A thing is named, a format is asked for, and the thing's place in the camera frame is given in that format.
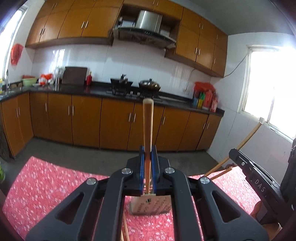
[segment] gray floor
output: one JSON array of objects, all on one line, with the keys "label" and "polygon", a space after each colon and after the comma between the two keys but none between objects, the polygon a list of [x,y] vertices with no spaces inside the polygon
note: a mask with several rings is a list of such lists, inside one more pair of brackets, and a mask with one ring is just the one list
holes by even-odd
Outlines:
[{"label": "gray floor", "polygon": [[[1,160],[6,179],[0,189],[7,194],[31,156],[66,168],[110,176],[114,171],[125,167],[127,159],[137,155],[137,152],[83,148],[33,138],[15,160]],[[165,152],[159,155],[168,158],[172,167],[183,171],[187,176],[203,174],[217,165],[206,152]]]}]

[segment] tile backsplash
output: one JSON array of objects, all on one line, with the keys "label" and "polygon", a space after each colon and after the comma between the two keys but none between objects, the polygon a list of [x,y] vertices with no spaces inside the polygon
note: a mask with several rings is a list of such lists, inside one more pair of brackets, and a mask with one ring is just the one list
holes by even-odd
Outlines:
[{"label": "tile backsplash", "polygon": [[32,75],[50,73],[58,66],[88,67],[93,81],[110,82],[126,74],[133,86],[152,78],[162,92],[192,98],[194,82],[211,77],[192,67],[164,58],[165,50],[133,42],[114,40],[107,45],[61,45],[35,51]]}]

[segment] wooden cabinet door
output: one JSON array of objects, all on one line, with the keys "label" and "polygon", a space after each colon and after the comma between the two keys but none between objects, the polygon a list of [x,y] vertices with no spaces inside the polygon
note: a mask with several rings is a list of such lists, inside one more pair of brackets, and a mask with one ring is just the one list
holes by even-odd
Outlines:
[{"label": "wooden cabinet door", "polygon": [[181,25],[194,31],[198,35],[200,34],[202,17],[196,14],[195,12],[190,11],[187,8],[184,8]]},{"label": "wooden cabinet door", "polygon": [[34,136],[31,124],[29,93],[19,95],[17,97],[17,105],[19,108],[19,121],[22,138],[26,144]]},{"label": "wooden cabinet door", "polygon": [[133,106],[133,102],[103,98],[100,123],[100,148],[127,149]]},{"label": "wooden cabinet door", "polygon": [[41,9],[38,12],[38,14],[36,16],[36,19],[37,18],[43,18],[44,16],[50,15],[50,13],[52,12],[56,2],[57,2],[57,0],[45,1],[45,3],[42,5]]},{"label": "wooden cabinet door", "polygon": [[165,108],[156,139],[158,151],[178,150],[189,115],[186,110]]},{"label": "wooden cabinet door", "polygon": [[197,150],[209,149],[220,124],[221,116],[209,115],[202,137],[197,146]]},{"label": "wooden cabinet door", "polygon": [[183,26],[180,27],[176,54],[195,61],[199,35]]},{"label": "wooden cabinet door", "polygon": [[220,29],[217,29],[217,36],[215,45],[217,45],[220,49],[227,52],[227,45],[228,45],[228,36],[227,34],[223,33]]},{"label": "wooden cabinet door", "polygon": [[134,5],[147,10],[153,10],[157,0],[124,0],[124,4]]},{"label": "wooden cabinet door", "polygon": [[74,145],[99,147],[102,98],[72,96]]},{"label": "wooden cabinet door", "polygon": [[48,94],[50,134],[54,141],[73,144],[71,100],[71,95]]},{"label": "wooden cabinet door", "polygon": [[81,37],[91,8],[70,10],[63,22],[58,39]]},{"label": "wooden cabinet door", "polygon": [[181,20],[183,14],[183,7],[169,0],[157,0],[157,3],[154,3],[154,11]]},{"label": "wooden cabinet door", "polygon": [[51,14],[63,11],[69,11],[74,0],[56,0],[56,3],[52,9]]},{"label": "wooden cabinet door", "polygon": [[49,15],[39,42],[57,39],[67,13],[58,12]]},{"label": "wooden cabinet door", "polygon": [[13,156],[24,147],[24,140],[20,129],[17,97],[2,103],[3,121],[8,144]]},{"label": "wooden cabinet door", "polygon": [[84,26],[82,37],[108,38],[112,32],[119,8],[93,8]]},{"label": "wooden cabinet door", "polygon": [[39,43],[42,31],[43,31],[43,28],[45,26],[47,19],[48,19],[48,16],[38,18],[35,20],[35,22],[33,23],[32,27],[31,27],[29,36],[27,38],[26,45],[32,45],[32,44]]},{"label": "wooden cabinet door", "polygon": [[[154,106],[153,111],[153,129],[152,129],[152,145],[155,144],[161,118],[163,116],[164,107]],[[143,104],[136,103],[133,109],[131,130],[128,138],[128,150],[139,150],[144,145],[143,135]]]},{"label": "wooden cabinet door", "polygon": [[120,7],[123,0],[97,0],[94,7]]},{"label": "wooden cabinet door", "polygon": [[202,18],[200,35],[214,44],[217,38],[217,31],[215,25],[210,23],[208,20]]},{"label": "wooden cabinet door", "polygon": [[215,44],[200,36],[196,62],[207,67],[208,69],[212,69],[214,49]]},{"label": "wooden cabinet door", "polygon": [[75,0],[72,4],[70,10],[92,8],[96,3],[96,0]]},{"label": "wooden cabinet door", "polygon": [[31,121],[34,136],[51,139],[47,93],[30,93]]},{"label": "wooden cabinet door", "polygon": [[198,142],[202,136],[203,129],[205,128],[208,115],[197,112],[191,112],[184,135],[182,137],[179,151],[195,150]]},{"label": "wooden cabinet door", "polygon": [[212,71],[224,77],[227,53],[215,46]]}]

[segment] ceiling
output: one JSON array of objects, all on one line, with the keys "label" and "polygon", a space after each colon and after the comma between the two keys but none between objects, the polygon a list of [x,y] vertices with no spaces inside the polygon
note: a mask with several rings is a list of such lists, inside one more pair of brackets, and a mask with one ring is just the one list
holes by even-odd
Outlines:
[{"label": "ceiling", "polygon": [[215,18],[226,34],[293,34],[283,14],[269,0],[190,0]]}]

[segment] metal screw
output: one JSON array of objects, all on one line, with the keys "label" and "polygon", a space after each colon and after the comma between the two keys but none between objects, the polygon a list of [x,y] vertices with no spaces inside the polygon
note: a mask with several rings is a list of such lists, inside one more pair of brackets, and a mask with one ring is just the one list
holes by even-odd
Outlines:
[{"label": "metal screw", "polygon": [[89,178],[89,179],[86,180],[86,183],[87,183],[88,185],[93,185],[93,184],[96,183],[96,179],[93,178],[93,177],[91,177],[91,178]]},{"label": "metal screw", "polygon": [[202,184],[208,184],[210,182],[210,180],[207,177],[201,177],[200,178],[200,182]]},{"label": "metal screw", "polygon": [[168,174],[172,174],[172,173],[175,172],[175,169],[172,168],[172,167],[167,167],[167,168],[165,169],[165,172],[168,173]]},{"label": "metal screw", "polygon": [[129,168],[127,168],[127,167],[126,167],[126,168],[123,168],[123,169],[121,170],[121,173],[122,173],[122,174],[126,174],[126,175],[127,175],[127,174],[130,174],[130,173],[131,173],[131,169],[129,169]]}]

